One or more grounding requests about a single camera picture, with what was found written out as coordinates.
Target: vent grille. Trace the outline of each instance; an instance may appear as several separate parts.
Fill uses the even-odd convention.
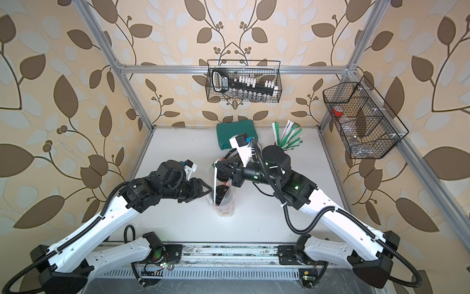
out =
[[[159,270],[159,267],[147,267],[147,271]],[[131,270],[125,267],[101,275],[101,278],[133,278]],[[240,269],[240,268],[175,268],[172,271],[158,271],[147,278],[167,279],[247,279],[247,280],[298,280],[298,269]]]

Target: white table surface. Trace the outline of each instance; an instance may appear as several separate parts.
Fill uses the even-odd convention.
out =
[[[263,147],[274,142],[272,129],[260,128],[257,133]],[[317,130],[304,128],[302,133],[303,143],[288,153],[292,169],[312,180],[333,201],[343,206]],[[211,164],[227,152],[228,149],[220,150],[215,128],[157,128],[136,178],[147,176],[169,159],[189,159],[197,164],[193,176],[213,186]],[[268,185],[260,184],[259,187],[266,193],[273,193]],[[298,239],[298,235],[288,228],[278,199],[260,194],[249,181],[235,189],[235,213],[231,217],[218,216],[204,196],[190,203],[162,199],[158,205],[149,207],[128,224],[135,227],[138,237],[154,231],[162,241],[275,243],[295,242]],[[292,207],[289,207],[289,213],[294,226],[301,230],[313,219]],[[112,234],[110,240],[122,240],[124,227]],[[321,223],[311,234],[341,240]]]

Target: wire mesh basket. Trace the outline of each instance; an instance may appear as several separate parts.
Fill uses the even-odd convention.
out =
[[[351,159],[381,159],[408,133],[405,124],[384,100],[377,106],[368,94],[370,83],[343,82],[323,91],[323,100]],[[403,126],[397,130],[388,112]]]
[[[207,64],[207,101],[279,103],[280,61],[210,59]]]

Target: black cable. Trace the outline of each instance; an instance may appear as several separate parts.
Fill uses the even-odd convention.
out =
[[[292,225],[292,223],[290,222],[289,211],[287,210],[286,200],[284,199],[284,197],[282,195],[282,192],[274,184],[273,180],[269,177],[266,166],[265,166],[265,163],[263,161],[263,158],[261,157],[261,151],[259,150],[258,144],[257,144],[257,142],[254,138],[251,139],[251,144],[253,145],[253,149],[255,150],[255,153],[258,157],[258,163],[261,167],[261,171],[263,172],[263,175],[267,179],[267,182],[269,183],[269,185],[274,189],[274,192],[276,193],[277,197],[279,198],[279,200],[283,204],[284,217],[286,219],[287,225],[294,233],[299,234],[299,235],[309,233],[315,227],[315,225],[318,223],[320,218],[326,212],[335,211],[336,207],[334,207],[334,206],[324,207],[322,210],[320,210],[320,212],[317,214],[317,216],[313,219],[312,223],[306,229],[304,229],[304,230],[296,229]],[[376,237],[375,234],[373,232],[371,232],[371,230],[369,230],[364,224],[362,224],[358,219],[356,219],[349,212],[347,212],[345,210],[342,210],[340,208],[338,208],[336,211],[339,212],[340,214],[344,215],[348,219],[350,219],[353,223],[355,223],[358,227],[360,227],[369,237],[371,237],[372,239],[375,239],[375,237]],[[401,256],[398,252],[396,252],[393,248],[388,246],[382,240],[377,239],[376,242],[380,246],[382,246],[385,250],[390,252],[391,255],[395,256],[401,263],[403,263],[411,271],[413,276],[416,278],[415,282],[408,282],[408,281],[404,281],[404,280],[401,280],[401,279],[390,276],[388,278],[390,281],[395,282],[395,283],[400,284],[400,285],[403,285],[403,286],[412,287],[412,288],[418,288],[423,284],[423,279],[421,278],[421,275],[416,270],[416,268],[412,264],[410,264],[410,262],[408,260],[406,260],[403,256]]]
[[[17,281],[19,280],[19,278],[21,278],[22,276],[24,276],[25,274],[27,274],[29,271],[31,271],[32,269],[35,269],[37,268],[38,266],[40,266],[42,263],[46,262],[48,259],[50,259],[51,257],[53,257],[54,255],[56,255],[58,252],[60,251],[63,251],[65,248],[67,248],[68,246],[70,246],[71,244],[73,244],[75,241],[77,241],[78,239],[80,239],[82,236],[84,236],[87,232],[89,232],[94,226],[96,226],[96,224],[102,219],[102,217],[105,215],[106,213],[106,210],[108,210],[108,207],[111,203],[111,200],[114,196],[114,194],[124,185],[127,185],[129,182],[124,182],[124,183],[121,183],[119,185],[117,185],[113,191],[111,191],[111,193],[109,194],[108,198],[106,199],[106,202],[104,203],[104,206],[103,206],[103,209],[101,210],[100,212],[100,215],[95,218],[83,231],[81,231],[80,233],[78,233],[76,236],[74,236],[73,238],[71,238],[70,240],[68,240],[67,242],[65,242],[64,244],[62,244],[61,246],[59,246],[57,248],[56,251],[52,251],[50,253],[48,253],[47,255],[39,258],[38,260],[36,260],[35,262],[33,262],[32,264],[30,264],[29,266],[27,266],[26,268],[24,268],[21,272],[17,273],[16,275],[14,275],[6,284],[5,286],[3,287],[2,289],[2,294],[35,294],[35,293],[39,293],[39,292],[43,292],[43,289],[42,288],[37,288],[37,289],[33,289],[33,290],[29,290],[29,291],[21,291],[21,292],[12,292],[10,290],[11,286]]]
[[[126,228],[124,229],[124,244],[128,243],[129,241],[127,240],[127,230],[131,229],[132,231],[132,241],[135,240],[135,229],[134,226],[131,224],[127,225]],[[135,262],[131,262],[131,268],[132,268],[132,273],[134,273],[134,277],[137,279],[140,285],[142,287],[145,287],[145,282],[142,278],[139,277],[139,273],[137,273],[137,270],[135,269]]]
[[[311,284],[312,285],[312,288],[313,286],[315,286],[316,283],[318,283],[318,281],[320,281],[320,279],[323,277],[323,275],[325,274],[326,272],[326,268],[328,267],[328,262],[325,262],[325,265],[323,266],[323,268],[321,269],[321,272],[318,274],[318,277],[315,281],[313,281],[313,283]]]
[[[274,197],[274,195],[269,195],[267,193],[264,193],[263,191],[261,191],[261,189],[258,187],[258,185],[255,184],[255,182],[252,182],[253,185],[256,187],[256,189],[258,189],[258,191],[263,194],[263,195],[266,195],[266,196],[269,196],[269,197]]]

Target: wallpaper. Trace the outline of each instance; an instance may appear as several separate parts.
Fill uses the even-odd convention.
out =
[[[89,0],[123,64],[346,65],[372,0]]]
[[[469,13],[467,1],[393,0],[358,67],[467,213]],[[424,278],[417,289],[394,284],[396,293],[468,292],[470,255],[399,151],[380,160],[351,160],[333,125],[324,134],[354,215],[396,232],[399,253]],[[392,275],[411,279],[396,261]]]
[[[467,215],[469,24],[468,1],[403,1],[387,10],[359,66],[399,112],[409,139]]]
[[[69,4],[0,1],[1,285],[100,209],[147,135]]]
[[[320,124],[326,107],[321,92],[337,83],[335,75],[281,75],[279,103],[207,101],[204,75],[134,74],[131,82],[156,126],[212,127],[221,122],[252,119],[259,127],[288,119],[304,126]],[[134,111],[127,113],[134,118]]]

